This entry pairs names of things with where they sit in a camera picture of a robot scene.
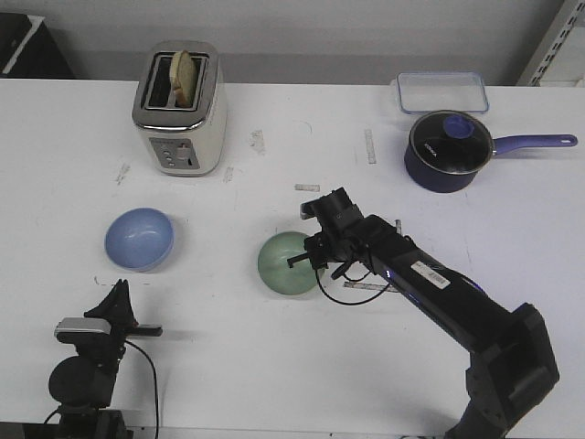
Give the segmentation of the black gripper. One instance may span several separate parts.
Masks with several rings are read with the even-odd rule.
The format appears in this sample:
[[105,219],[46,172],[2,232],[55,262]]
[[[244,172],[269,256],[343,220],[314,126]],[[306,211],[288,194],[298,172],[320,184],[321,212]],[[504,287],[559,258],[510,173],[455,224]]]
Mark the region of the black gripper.
[[83,316],[104,319],[112,326],[109,336],[75,344],[77,353],[91,361],[119,361],[128,337],[160,337],[163,334],[161,326],[138,324],[130,301],[129,284],[123,279],[119,279],[106,297]]
[[359,262],[370,269],[365,244],[352,232],[352,229],[365,219],[363,215],[334,214],[332,217],[317,217],[303,214],[303,219],[316,219],[321,225],[321,230],[304,241],[305,253],[287,260],[290,268],[296,263],[308,260],[308,264],[315,270],[325,269],[330,262],[340,262],[343,271],[354,262]]

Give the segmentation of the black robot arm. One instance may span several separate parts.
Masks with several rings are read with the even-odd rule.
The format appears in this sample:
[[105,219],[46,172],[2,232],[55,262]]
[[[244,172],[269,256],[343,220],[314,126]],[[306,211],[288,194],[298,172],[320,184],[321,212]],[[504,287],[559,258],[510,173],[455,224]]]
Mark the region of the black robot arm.
[[305,242],[313,265],[361,262],[469,352],[470,401],[446,437],[503,438],[558,382],[544,318],[531,304],[506,310],[378,216],[338,213],[318,222],[321,231]]
[[117,374],[130,337],[159,337],[157,325],[136,320],[129,284],[120,279],[106,297],[81,317],[65,317],[54,336],[76,354],[51,372],[48,391],[58,402],[57,438],[132,438],[122,412],[110,408]]

